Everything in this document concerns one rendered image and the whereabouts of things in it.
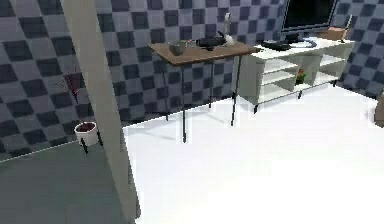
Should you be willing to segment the brown table with black legs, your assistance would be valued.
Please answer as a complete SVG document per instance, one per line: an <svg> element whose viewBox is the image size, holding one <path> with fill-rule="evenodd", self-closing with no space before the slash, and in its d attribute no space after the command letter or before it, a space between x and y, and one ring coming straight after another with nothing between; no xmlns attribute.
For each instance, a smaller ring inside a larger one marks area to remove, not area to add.
<svg viewBox="0 0 384 224"><path fill-rule="evenodd" d="M220 59L226 59L228 57L237 57L238 65L236 77L240 76L242 58L245 55L251 55L252 53L258 53L260 48L246 45L244 43L235 41L232 46L189 46L185 42L183 52L173 54L172 49L176 48L176 45L166 43L154 43L149 44L148 47L152 52L156 53L161 59L173 67L180 68L181 77L181 104L182 104L182 137L183 142L187 141L186 131L186 110L185 110L185 82L184 82L184 66L197 63L211 63L211 72L214 72L214 62Z"/></svg>

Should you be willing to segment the grey bowl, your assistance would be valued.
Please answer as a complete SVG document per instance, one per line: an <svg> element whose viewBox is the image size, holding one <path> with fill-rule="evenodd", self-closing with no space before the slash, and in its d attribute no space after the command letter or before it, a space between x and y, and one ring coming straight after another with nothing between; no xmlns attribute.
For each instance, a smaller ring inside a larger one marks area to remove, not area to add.
<svg viewBox="0 0 384 224"><path fill-rule="evenodd" d="M181 56L185 52L186 42L182 40L169 42L168 48L174 56Z"/></svg>

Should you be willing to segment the black flat object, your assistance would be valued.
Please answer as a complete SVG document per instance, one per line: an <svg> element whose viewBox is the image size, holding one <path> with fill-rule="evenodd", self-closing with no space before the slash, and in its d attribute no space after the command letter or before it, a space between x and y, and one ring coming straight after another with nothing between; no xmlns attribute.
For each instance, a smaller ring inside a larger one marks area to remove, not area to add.
<svg viewBox="0 0 384 224"><path fill-rule="evenodd" d="M217 46L222 46L226 43L224 34L219 31L218 36L204 37L195 41L196 45L200 48L212 51Z"/></svg>

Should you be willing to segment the white statuette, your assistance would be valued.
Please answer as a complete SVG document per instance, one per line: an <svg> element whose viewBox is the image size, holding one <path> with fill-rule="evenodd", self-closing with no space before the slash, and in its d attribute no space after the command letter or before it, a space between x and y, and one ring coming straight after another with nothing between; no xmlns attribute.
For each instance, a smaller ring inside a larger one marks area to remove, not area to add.
<svg viewBox="0 0 384 224"><path fill-rule="evenodd" d="M224 45L226 47L234 45L234 40L230 35L230 25L231 25L231 14L226 13L224 16L224 28L223 28L224 39L225 39Z"/></svg>

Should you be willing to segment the white shelf unit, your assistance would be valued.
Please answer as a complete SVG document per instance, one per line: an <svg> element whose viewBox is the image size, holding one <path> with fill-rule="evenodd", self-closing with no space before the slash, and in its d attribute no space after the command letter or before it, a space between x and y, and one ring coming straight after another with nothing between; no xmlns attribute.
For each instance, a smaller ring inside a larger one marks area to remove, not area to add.
<svg viewBox="0 0 384 224"><path fill-rule="evenodd" d="M286 51L275 51L261 45L261 51L242 58L240 76L236 77L238 58L234 59L232 92L254 106L291 94L302 94L329 82L336 84L355 45L352 40L304 38ZM296 85L296 76L304 69L304 83Z"/></svg>

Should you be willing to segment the black remote control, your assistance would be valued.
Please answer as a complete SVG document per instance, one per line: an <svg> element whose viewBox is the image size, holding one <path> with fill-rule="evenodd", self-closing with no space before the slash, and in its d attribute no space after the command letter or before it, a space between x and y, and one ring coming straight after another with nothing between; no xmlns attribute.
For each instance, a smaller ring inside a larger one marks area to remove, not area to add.
<svg viewBox="0 0 384 224"><path fill-rule="evenodd" d="M275 51L286 51L291 49L291 46L287 43L272 40L264 40L261 43L261 46Z"/></svg>

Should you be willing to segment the white plant pot on stand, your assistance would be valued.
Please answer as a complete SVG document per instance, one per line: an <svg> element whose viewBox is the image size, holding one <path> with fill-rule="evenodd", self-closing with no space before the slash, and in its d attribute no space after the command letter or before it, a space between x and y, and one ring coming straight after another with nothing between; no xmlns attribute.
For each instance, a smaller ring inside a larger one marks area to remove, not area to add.
<svg viewBox="0 0 384 224"><path fill-rule="evenodd" d="M95 122L81 122L74 128L75 135L79 145L85 153L88 153L88 147L94 144L103 145L100 131Z"/></svg>

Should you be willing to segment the small red green plant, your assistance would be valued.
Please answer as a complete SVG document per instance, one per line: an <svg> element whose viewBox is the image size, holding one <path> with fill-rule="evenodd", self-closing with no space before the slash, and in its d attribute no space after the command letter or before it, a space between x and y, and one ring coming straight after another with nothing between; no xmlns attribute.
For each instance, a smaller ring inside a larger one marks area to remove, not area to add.
<svg viewBox="0 0 384 224"><path fill-rule="evenodd" d="M299 71L298 71L298 74L296 76L295 84L296 85L303 84L305 77L306 77L306 73L304 72L304 69L300 68Z"/></svg>

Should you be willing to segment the dark red house plant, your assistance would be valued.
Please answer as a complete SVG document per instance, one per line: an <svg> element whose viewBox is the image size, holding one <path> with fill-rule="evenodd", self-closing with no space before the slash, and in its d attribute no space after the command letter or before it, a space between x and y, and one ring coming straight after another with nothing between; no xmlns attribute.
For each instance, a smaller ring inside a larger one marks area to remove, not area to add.
<svg viewBox="0 0 384 224"><path fill-rule="evenodd" d="M79 103L79 90L85 87L81 73L73 73L64 75L61 80L55 83L55 86L60 86L66 90Z"/></svg>

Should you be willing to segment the black television set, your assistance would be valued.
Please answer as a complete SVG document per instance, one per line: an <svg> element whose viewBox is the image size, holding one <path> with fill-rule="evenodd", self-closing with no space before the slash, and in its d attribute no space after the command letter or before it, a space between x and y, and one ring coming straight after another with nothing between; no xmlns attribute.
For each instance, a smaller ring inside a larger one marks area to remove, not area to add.
<svg viewBox="0 0 384 224"><path fill-rule="evenodd" d="M281 34L291 44L299 35L327 29L339 0L286 0Z"/></svg>

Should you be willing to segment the brown box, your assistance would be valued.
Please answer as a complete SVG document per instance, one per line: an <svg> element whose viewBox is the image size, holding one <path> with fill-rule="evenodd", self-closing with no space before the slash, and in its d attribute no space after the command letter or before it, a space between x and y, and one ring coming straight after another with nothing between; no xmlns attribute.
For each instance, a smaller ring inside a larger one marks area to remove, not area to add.
<svg viewBox="0 0 384 224"><path fill-rule="evenodd" d="M329 27L327 30L322 31L319 37L333 41L344 40L347 32L347 28Z"/></svg>

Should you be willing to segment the brown furniture piece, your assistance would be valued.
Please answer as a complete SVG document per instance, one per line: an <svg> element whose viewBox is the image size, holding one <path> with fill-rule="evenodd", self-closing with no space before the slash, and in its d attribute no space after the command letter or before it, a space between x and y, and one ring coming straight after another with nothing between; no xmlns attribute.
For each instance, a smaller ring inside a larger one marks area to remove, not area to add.
<svg viewBox="0 0 384 224"><path fill-rule="evenodd" d="M374 123L384 128L384 92L378 97L378 103L375 108Z"/></svg>

